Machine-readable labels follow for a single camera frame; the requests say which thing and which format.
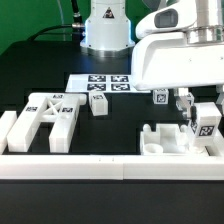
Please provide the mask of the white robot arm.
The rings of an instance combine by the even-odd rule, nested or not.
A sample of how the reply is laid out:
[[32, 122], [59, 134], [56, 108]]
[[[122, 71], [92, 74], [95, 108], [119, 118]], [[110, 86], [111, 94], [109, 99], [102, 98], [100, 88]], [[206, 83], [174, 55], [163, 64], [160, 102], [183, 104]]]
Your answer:
[[214, 85], [224, 113], [222, 0], [143, 2], [153, 12], [132, 29], [125, 0], [91, 0], [81, 49], [102, 57], [132, 50], [132, 84], [139, 91]]

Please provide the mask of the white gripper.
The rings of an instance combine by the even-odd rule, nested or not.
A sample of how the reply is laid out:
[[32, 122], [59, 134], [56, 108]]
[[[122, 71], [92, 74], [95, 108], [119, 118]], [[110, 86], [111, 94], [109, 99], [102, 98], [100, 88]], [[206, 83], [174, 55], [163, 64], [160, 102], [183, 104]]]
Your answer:
[[139, 42], [131, 63], [139, 91], [178, 88], [177, 107], [192, 119], [194, 97], [187, 88], [217, 85], [224, 104], [224, 22], [220, 3], [150, 3], [152, 12], [136, 26]]

